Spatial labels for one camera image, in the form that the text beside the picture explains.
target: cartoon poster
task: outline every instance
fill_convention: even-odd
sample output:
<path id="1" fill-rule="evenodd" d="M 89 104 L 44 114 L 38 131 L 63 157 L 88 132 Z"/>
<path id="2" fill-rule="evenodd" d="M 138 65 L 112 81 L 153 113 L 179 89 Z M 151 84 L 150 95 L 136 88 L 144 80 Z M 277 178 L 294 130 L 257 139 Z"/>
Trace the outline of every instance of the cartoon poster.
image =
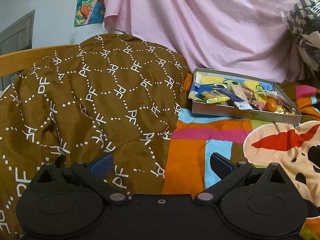
<path id="1" fill-rule="evenodd" d="M 103 0 L 78 0 L 74 26 L 102 23 L 105 10 Z"/>

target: wooden bed rail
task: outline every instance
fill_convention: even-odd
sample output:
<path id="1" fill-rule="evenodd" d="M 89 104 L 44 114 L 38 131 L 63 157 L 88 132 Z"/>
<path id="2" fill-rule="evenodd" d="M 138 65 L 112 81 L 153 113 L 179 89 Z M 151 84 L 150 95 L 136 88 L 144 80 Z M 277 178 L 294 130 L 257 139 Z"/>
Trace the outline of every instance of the wooden bed rail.
<path id="1" fill-rule="evenodd" d="M 74 45 L 60 45 L 52 47 L 43 47 L 36 49 L 26 49 L 0 56 L 0 77 L 14 73 L 16 71 L 26 69 L 38 62 L 43 57 L 52 54 L 57 49 L 68 49 Z"/>

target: white wall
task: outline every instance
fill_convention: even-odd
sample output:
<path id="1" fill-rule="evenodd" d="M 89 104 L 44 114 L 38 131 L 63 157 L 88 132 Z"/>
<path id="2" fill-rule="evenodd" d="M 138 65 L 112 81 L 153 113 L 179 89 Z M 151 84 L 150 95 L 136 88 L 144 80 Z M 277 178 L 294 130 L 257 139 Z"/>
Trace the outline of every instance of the white wall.
<path id="1" fill-rule="evenodd" d="M 77 0 L 0 0 L 0 32 L 36 9 L 32 47 L 80 43 L 104 33 L 101 24 L 73 27 Z"/>

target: open box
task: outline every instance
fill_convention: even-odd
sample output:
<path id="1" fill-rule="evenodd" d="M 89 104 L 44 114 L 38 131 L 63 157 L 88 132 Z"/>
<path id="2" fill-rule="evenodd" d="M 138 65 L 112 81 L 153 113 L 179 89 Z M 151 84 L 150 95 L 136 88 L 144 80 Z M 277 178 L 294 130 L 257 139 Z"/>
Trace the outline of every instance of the open box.
<path id="1" fill-rule="evenodd" d="M 195 114 L 207 114 L 207 115 L 217 115 L 217 116 L 227 116 L 243 119 L 253 119 L 267 122 L 283 122 L 289 124 L 298 124 L 301 119 L 301 113 L 295 106 L 295 104 L 290 100 L 290 98 L 283 92 L 283 90 L 274 82 L 254 78 L 250 76 L 234 74 L 219 70 L 206 69 L 206 68 L 196 68 L 194 70 L 193 81 L 196 81 L 196 73 L 200 72 L 202 76 L 214 76 L 214 77 L 234 77 L 235 79 L 245 79 L 251 81 L 257 81 L 261 83 L 270 84 L 273 91 L 276 91 L 293 109 L 294 115 L 290 114 L 278 114 L 259 110 L 240 110 L 235 106 L 222 106 L 217 104 L 206 104 L 204 102 L 192 102 L 192 112 Z"/>

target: pink stripe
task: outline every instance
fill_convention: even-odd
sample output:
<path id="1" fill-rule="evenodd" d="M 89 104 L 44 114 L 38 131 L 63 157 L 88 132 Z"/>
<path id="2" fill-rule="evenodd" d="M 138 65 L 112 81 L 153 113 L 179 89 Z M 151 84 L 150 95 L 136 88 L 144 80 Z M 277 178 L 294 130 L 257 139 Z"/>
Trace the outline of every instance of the pink stripe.
<path id="1" fill-rule="evenodd" d="M 251 131 L 244 130 L 214 130 L 206 128 L 184 129 L 175 131 L 172 134 L 172 139 L 191 139 L 191 140 L 220 140 L 235 143 L 243 143 L 245 138 Z"/>
<path id="2" fill-rule="evenodd" d="M 296 87 L 296 98 L 311 97 L 317 94 L 317 90 L 314 87 L 307 85 L 300 85 Z"/>

